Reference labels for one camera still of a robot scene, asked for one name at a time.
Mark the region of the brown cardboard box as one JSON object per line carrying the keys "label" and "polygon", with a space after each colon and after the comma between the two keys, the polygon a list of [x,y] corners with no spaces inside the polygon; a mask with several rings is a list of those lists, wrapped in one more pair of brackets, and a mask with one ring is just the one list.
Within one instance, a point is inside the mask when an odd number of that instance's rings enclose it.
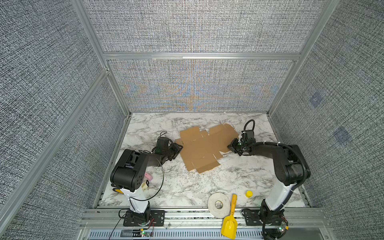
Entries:
{"label": "brown cardboard box", "polygon": [[187,170],[201,174],[220,165],[218,160],[230,151],[228,145],[238,136],[229,124],[219,124],[208,131],[192,127],[181,131],[176,143],[183,146],[180,155]]}

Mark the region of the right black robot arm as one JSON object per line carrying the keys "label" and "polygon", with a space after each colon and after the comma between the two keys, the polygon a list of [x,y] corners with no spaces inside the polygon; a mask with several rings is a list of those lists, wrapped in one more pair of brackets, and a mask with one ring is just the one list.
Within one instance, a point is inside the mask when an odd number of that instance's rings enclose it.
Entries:
{"label": "right black robot arm", "polygon": [[274,142],[239,141],[234,139],[228,149],[239,156],[262,156],[273,160],[277,182],[262,201],[259,218],[269,224],[281,216],[293,192],[310,177],[308,164],[297,145]]}

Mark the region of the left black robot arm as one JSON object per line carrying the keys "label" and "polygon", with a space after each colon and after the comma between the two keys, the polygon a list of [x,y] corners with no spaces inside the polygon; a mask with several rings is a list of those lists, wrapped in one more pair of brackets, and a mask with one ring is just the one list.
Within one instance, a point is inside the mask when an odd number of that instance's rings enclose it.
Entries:
{"label": "left black robot arm", "polygon": [[146,198],[142,188],[147,167],[162,168],[165,162],[174,160],[182,149],[183,146],[171,139],[160,137],[151,151],[129,149],[123,151],[111,172],[110,182],[121,190],[130,202],[126,219],[138,224],[145,224],[151,220],[151,197]]}

